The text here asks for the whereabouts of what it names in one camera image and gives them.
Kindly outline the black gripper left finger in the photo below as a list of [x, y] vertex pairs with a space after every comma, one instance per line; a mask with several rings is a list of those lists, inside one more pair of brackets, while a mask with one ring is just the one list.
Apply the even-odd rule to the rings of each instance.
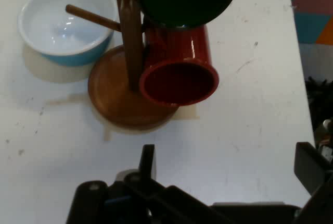
[[153, 179], [155, 146], [143, 146], [137, 170], [107, 185], [82, 183], [76, 189], [67, 223], [232, 223], [175, 186]]

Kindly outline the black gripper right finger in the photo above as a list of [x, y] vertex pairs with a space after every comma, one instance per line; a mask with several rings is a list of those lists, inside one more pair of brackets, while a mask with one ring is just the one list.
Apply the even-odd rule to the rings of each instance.
[[311, 195], [295, 223], [332, 223], [332, 164], [310, 143], [296, 144], [294, 173]]

